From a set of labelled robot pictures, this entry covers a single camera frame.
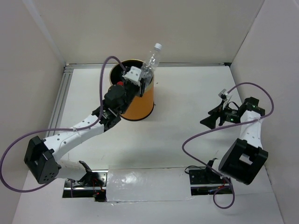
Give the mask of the clear crushed label-less bottle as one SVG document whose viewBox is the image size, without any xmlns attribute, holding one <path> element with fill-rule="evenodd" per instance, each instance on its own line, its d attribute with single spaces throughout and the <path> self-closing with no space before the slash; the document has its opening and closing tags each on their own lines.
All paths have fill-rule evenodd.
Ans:
<svg viewBox="0 0 299 224">
<path fill-rule="evenodd" d="M 142 85 L 144 86 L 144 90 L 149 86 L 153 78 L 154 71 L 160 63 L 161 50 L 162 45 L 160 43 L 156 43 L 142 64 Z"/>
</svg>

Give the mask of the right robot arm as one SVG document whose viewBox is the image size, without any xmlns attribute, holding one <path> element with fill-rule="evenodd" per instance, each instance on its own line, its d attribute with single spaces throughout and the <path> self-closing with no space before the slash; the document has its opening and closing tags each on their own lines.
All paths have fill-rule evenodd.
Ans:
<svg viewBox="0 0 299 224">
<path fill-rule="evenodd" d="M 208 117 L 202 119 L 200 124 L 210 129 L 216 128 L 224 122 L 240 124 L 254 121 L 254 123 L 241 126 L 240 136 L 225 153 L 218 169 L 210 167 L 204 171 L 204 178 L 209 183 L 216 182 L 220 173 L 228 175 L 237 181 L 249 185 L 252 183 L 268 158 L 268 152 L 263 150 L 261 144 L 261 127 L 265 110 L 258 106 L 259 100 L 253 97 L 246 98 L 238 109 L 229 107 L 226 100 L 208 112 Z"/>
</svg>

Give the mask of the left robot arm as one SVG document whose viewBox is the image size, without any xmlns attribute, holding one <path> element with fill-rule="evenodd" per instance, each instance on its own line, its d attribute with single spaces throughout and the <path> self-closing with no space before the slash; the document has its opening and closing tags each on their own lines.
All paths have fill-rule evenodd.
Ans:
<svg viewBox="0 0 299 224">
<path fill-rule="evenodd" d="M 61 158 L 88 139 L 113 128 L 121 120 L 133 99 L 144 92 L 145 81 L 137 84 L 130 79 L 109 87 L 100 107 L 69 131 L 44 139 L 30 139 L 24 162 L 39 184 L 48 184 L 56 178 L 76 180 L 81 186 L 92 182 L 92 170 L 84 161 L 63 161 Z"/>
</svg>

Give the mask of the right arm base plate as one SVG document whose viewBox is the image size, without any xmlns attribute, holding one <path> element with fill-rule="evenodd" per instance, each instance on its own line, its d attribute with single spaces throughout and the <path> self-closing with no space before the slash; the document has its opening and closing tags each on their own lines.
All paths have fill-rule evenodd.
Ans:
<svg viewBox="0 0 299 224">
<path fill-rule="evenodd" d="M 213 195 L 218 189 L 217 194 L 232 194 L 229 183 L 206 167 L 191 165 L 184 172 L 189 175 L 192 196 Z"/>
</svg>

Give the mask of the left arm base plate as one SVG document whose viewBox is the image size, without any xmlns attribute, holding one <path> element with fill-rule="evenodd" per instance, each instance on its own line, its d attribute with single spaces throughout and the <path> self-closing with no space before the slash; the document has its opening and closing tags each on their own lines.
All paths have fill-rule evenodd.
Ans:
<svg viewBox="0 0 299 224">
<path fill-rule="evenodd" d="M 80 181 L 66 179 L 62 198 L 92 198 L 95 202 L 106 202 L 108 170 L 93 170 Z"/>
</svg>

